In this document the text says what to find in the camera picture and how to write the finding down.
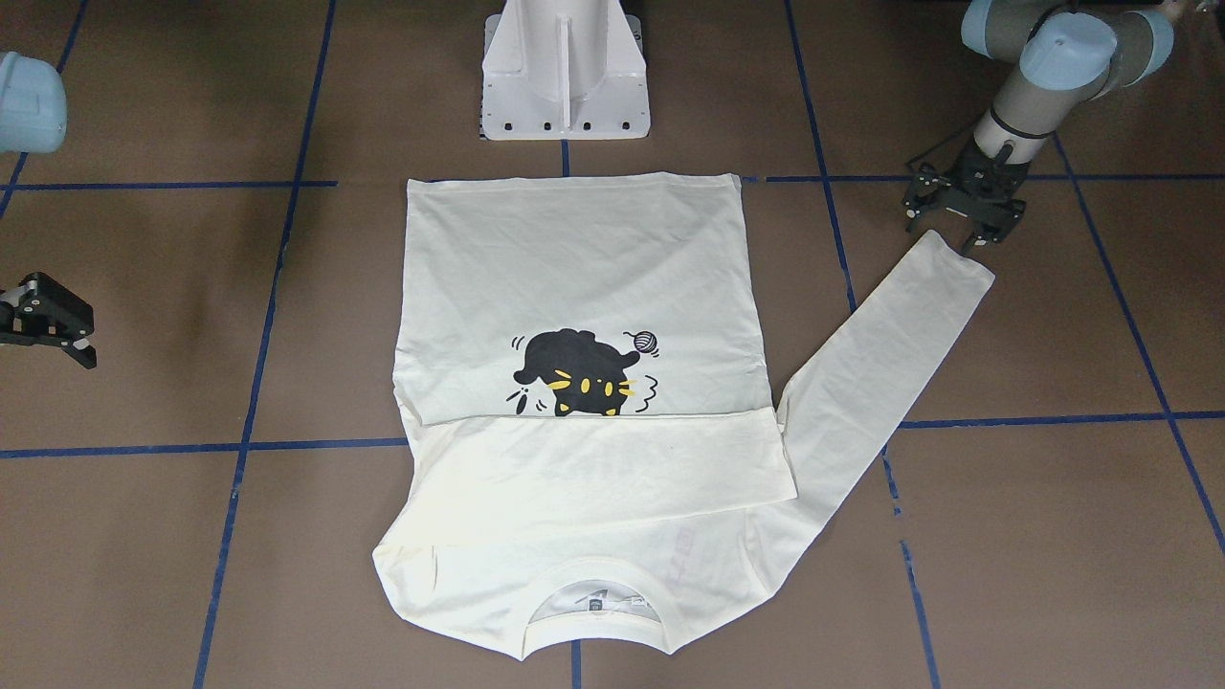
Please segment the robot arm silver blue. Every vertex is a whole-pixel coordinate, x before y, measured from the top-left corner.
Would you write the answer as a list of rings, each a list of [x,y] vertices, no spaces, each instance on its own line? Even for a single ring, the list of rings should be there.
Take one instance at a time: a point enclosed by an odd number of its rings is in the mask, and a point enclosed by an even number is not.
[[[61,74],[39,58],[2,53],[1,152],[48,154],[67,132],[67,101]]]
[[[1175,26],[1158,9],[1101,13],[1077,1],[971,1],[960,39],[980,56],[1013,70],[971,123],[952,166],[910,161],[902,208],[916,230],[935,212],[967,218],[964,246],[998,244],[1027,205],[1018,192],[1045,143],[1087,101],[1133,86],[1171,56]]]

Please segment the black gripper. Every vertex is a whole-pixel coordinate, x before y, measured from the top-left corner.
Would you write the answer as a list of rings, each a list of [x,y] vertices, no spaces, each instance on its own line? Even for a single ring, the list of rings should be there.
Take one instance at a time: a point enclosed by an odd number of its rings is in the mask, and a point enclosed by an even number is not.
[[[1011,163],[1016,143],[1002,143],[993,154],[979,143],[964,143],[949,170],[948,188],[907,188],[904,210],[907,230],[918,230],[922,215],[947,211],[971,221],[962,255],[971,249],[1002,243],[1027,208],[1016,197],[1024,183],[1028,163]]]

